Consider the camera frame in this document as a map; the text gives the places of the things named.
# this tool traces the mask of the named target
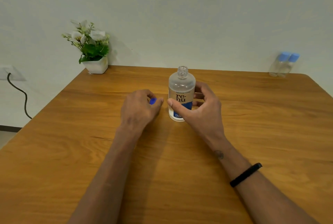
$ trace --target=bottle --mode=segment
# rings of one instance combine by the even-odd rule
[[[179,101],[180,104],[190,110],[192,109],[194,88],[195,78],[189,73],[186,66],[179,66],[178,71],[169,77],[169,98]],[[175,121],[184,121],[170,106],[169,116]]]
[[[276,77],[280,67],[287,61],[290,56],[290,52],[282,52],[277,59],[273,62],[269,69],[269,75]]]
[[[291,54],[288,61],[282,64],[277,75],[280,77],[285,77],[288,73],[290,73],[294,63],[298,60],[299,56],[300,55],[298,53]]]

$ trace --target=blue bottle cap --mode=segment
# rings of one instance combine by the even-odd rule
[[[291,56],[290,56],[290,58],[289,58],[289,62],[296,62],[297,61],[297,59],[299,58],[299,54],[298,53],[293,53]]]
[[[281,52],[279,55],[279,61],[287,61],[290,56],[290,52]]]
[[[155,101],[157,100],[157,98],[151,98],[149,101],[150,105],[153,105],[155,103]]]

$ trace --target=bottle mouth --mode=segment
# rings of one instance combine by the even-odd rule
[[[179,66],[178,67],[178,77],[179,78],[186,78],[187,74],[189,73],[189,70],[186,66]]]

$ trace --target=person's left hand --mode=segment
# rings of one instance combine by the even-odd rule
[[[148,89],[137,90],[127,95],[121,109],[121,125],[128,130],[142,132],[159,113],[163,98],[158,98],[153,105],[149,99],[156,96]]]

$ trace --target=black wristband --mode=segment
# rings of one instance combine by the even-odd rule
[[[237,186],[240,182],[246,180],[249,176],[251,176],[254,172],[259,170],[262,167],[261,163],[256,163],[244,171],[241,175],[230,182],[231,187]]]

